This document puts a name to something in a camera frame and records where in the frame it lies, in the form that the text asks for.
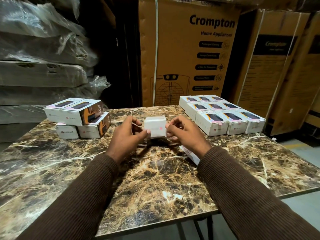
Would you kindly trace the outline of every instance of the hand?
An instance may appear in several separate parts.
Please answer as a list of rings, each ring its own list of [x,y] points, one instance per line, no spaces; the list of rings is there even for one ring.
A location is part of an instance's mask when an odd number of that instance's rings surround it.
[[[182,115],[175,117],[165,127],[167,136],[173,142],[180,142],[200,159],[212,148],[199,127]]]
[[[138,125],[142,124],[137,118],[128,116],[114,129],[106,154],[118,165],[150,134],[149,129],[142,130]]]

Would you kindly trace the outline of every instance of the floor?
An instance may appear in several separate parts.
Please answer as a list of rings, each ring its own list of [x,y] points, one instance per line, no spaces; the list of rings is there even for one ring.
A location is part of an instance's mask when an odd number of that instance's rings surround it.
[[[290,139],[280,142],[284,147],[293,151],[300,157],[320,168],[320,145],[313,143],[312,146],[307,145],[297,139]],[[0,152],[4,150],[10,143],[0,143]],[[306,219],[311,225],[320,231],[320,192],[310,193],[283,200],[296,213]],[[215,240],[236,240],[222,215],[215,215],[213,218],[214,239]],[[200,221],[199,226],[205,239],[208,239],[206,221]],[[186,240],[198,240],[197,230],[193,221],[182,223],[183,232]],[[179,239],[179,231],[177,225],[158,227],[123,237],[112,238],[112,240],[176,240]]]

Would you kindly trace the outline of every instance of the table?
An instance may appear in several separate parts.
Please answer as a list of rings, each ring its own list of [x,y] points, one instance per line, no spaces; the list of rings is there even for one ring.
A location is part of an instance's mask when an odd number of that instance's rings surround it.
[[[108,146],[126,116],[140,120],[184,114],[177,105],[110,110],[101,139],[62,140],[45,120],[0,154],[0,239],[14,239]],[[320,169],[262,133],[209,137],[281,198],[320,190]],[[121,166],[97,238],[199,219],[218,210],[196,166],[167,139],[139,145]]]

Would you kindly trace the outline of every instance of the brown sleeve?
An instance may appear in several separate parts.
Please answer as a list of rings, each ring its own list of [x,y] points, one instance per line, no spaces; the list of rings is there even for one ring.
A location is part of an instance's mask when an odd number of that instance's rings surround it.
[[[117,174],[115,161],[105,154],[99,154],[17,239],[93,238]]]
[[[220,146],[200,160],[198,173],[238,239],[320,239],[320,232],[293,212]]]

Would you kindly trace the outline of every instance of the paper slip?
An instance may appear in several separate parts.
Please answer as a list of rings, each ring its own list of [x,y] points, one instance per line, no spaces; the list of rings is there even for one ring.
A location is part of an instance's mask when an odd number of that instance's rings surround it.
[[[184,147],[183,145],[181,145],[180,148],[198,166],[198,164],[200,162],[199,157],[197,157],[193,152],[191,152],[188,149],[186,149],[186,147]]]

